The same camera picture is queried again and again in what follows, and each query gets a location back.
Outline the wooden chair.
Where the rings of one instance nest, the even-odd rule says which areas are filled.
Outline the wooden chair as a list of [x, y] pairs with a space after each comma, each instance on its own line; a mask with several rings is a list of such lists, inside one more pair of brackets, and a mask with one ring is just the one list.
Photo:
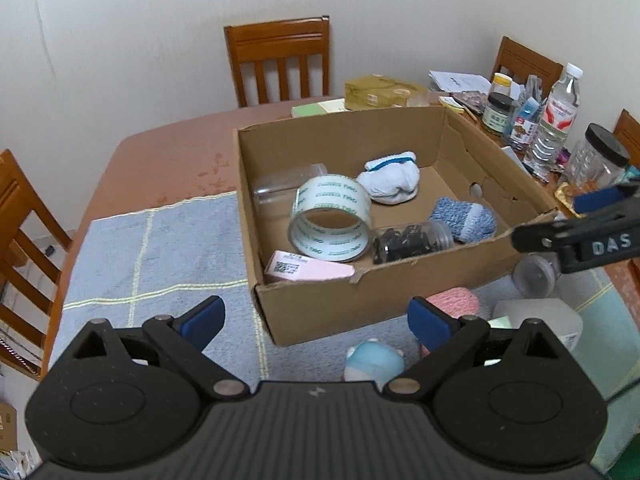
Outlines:
[[[23, 223], [34, 215], [64, 250], [72, 239], [52, 216], [11, 151], [1, 153], [1, 281], [10, 284], [46, 318], [54, 312], [54, 302], [18, 270], [33, 264], [53, 285], [61, 278], [60, 269], [23, 230]], [[6, 337], [17, 334], [41, 352], [34, 360], [21, 356]], [[7, 306], [1, 307], [1, 363], [23, 375], [38, 380], [42, 376], [42, 358], [48, 355], [49, 331], [27, 321]]]
[[620, 112], [613, 134], [628, 151], [631, 166], [640, 168], [640, 124], [628, 110]]
[[542, 94], [548, 96], [562, 76], [563, 65], [503, 36], [491, 73], [507, 74], [517, 82], [525, 82], [529, 75], [535, 75], [541, 80]]
[[288, 60], [296, 59], [300, 96], [311, 97], [309, 59], [318, 56], [321, 62], [321, 93], [330, 94], [330, 17], [290, 18], [245, 25], [224, 26], [228, 59], [236, 102], [239, 108], [248, 107], [242, 66], [253, 66], [259, 104], [268, 104], [269, 96], [265, 64], [275, 62], [278, 73], [279, 98], [290, 99]]

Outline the wooden chair at far side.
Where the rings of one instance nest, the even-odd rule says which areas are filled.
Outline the wooden chair at far side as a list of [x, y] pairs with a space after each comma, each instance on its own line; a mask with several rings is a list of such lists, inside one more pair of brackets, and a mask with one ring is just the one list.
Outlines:
[[330, 17], [290, 18], [245, 25], [224, 26], [228, 59], [236, 102], [239, 108], [248, 107], [242, 66], [253, 66], [259, 104], [268, 104], [269, 96], [265, 64], [275, 62], [278, 73], [279, 98], [290, 99], [288, 60], [296, 59], [300, 96], [311, 97], [309, 59], [318, 56], [321, 62], [321, 93], [330, 94]]

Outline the blue knitted sock roll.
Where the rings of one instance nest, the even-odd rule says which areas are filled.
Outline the blue knitted sock roll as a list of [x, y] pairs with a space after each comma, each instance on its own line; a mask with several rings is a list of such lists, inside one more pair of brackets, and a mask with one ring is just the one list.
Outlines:
[[498, 223], [486, 206], [441, 197], [430, 215], [431, 220], [444, 222], [454, 240], [461, 244], [479, 243], [496, 235]]

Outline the green notebook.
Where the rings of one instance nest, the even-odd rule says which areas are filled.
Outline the green notebook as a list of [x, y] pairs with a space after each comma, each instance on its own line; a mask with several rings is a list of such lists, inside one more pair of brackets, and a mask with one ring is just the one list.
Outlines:
[[333, 99], [320, 102], [300, 104], [292, 107], [293, 118], [327, 115], [346, 112], [344, 99]]

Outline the jar of black clips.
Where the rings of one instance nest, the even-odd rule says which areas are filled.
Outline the jar of black clips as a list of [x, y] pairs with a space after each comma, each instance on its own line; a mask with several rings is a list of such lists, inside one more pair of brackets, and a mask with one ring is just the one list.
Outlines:
[[446, 223], [430, 220], [378, 229], [371, 246], [373, 263], [384, 264], [448, 250], [454, 237]]

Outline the white sock bundle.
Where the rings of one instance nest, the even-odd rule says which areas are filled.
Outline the white sock bundle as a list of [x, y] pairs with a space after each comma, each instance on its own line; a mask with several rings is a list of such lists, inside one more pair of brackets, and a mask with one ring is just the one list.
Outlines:
[[402, 152], [369, 160], [356, 181], [375, 203], [387, 206], [407, 203], [416, 197], [419, 189], [416, 154]]

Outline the olive tissue box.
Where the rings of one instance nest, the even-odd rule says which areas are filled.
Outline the olive tissue box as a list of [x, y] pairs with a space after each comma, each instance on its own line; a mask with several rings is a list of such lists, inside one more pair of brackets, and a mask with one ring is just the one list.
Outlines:
[[408, 107], [427, 92], [420, 84], [372, 74], [345, 82], [346, 110]]

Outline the pink rectangular box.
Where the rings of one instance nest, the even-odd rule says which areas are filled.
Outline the pink rectangular box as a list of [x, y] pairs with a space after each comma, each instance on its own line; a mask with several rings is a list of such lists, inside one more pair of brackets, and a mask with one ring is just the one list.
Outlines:
[[355, 274], [355, 268], [346, 263], [323, 261], [277, 250], [267, 263], [265, 274], [280, 281], [327, 281], [351, 278]]

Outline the translucent white plastic bottle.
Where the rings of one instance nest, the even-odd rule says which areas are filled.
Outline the translucent white plastic bottle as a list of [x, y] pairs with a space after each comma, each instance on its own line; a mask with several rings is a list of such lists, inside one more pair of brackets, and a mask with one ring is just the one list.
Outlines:
[[584, 329], [579, 314], [558, 298], [501, 300], [494, 318], [507, 318], [512, 328], [519, 328], [526, 318], [540, 318], [568, 351], [575, 349]]

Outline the clear packing tape roll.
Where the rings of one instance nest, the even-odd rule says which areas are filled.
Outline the clear packing tape roll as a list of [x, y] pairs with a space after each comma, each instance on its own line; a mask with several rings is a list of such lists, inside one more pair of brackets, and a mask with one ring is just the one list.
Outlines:
[[339, 174], [305, 182], [292, 203], [288, 240], [304, 256], [349, 262], [369, 248], [371, 200], [360, 183]]

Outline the black lidded clear jar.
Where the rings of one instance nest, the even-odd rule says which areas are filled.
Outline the black lidded clear jar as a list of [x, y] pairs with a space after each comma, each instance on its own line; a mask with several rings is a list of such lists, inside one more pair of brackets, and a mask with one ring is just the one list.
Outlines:
[[590, 122], [584, 138], [570, 155], [566, 180], [579, 193], [608, 188], [623, 177], [630, 161], [627, 149], [614, 134]]

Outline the white paper stack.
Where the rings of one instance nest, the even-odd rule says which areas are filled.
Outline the white paper stack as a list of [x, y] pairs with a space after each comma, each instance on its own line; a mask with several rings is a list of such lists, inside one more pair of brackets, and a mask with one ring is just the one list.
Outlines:
[[480, 92], [487, 94], [491, 87], [490, 81], [482, 75], [431, 70], [430, 77], [440, 91], [448, 93]]

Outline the clear plastic cup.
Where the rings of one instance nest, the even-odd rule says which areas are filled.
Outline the clear plastic cup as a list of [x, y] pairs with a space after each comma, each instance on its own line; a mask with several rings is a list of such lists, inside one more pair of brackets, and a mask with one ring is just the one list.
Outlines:
[[311, 164], [272, 172], [255, 179], [250, 186], [256, 212], [262, 218], [288, 217], [297, 190], [308, 180], [327, 173], [323, 164]]

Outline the dark lidded glass jar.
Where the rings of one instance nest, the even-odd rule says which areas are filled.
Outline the dark lidded glass jar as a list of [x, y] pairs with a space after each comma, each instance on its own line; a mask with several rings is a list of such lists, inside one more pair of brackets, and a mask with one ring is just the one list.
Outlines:
[[510, 125], [514, 109], [514, 99], [507, 94], [491, 92], [488, 94], [480, 123], [489, 132], [502, 136]]

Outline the yellow lidded jar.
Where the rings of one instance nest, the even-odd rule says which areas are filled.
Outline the yellow lidded jar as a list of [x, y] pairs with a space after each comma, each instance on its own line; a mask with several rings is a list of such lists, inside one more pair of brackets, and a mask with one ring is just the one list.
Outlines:
[[491, 79], [489, 93], [511, 96], [512, 84], [513, 80], [509, 75], [500, 72], [494, 73]]

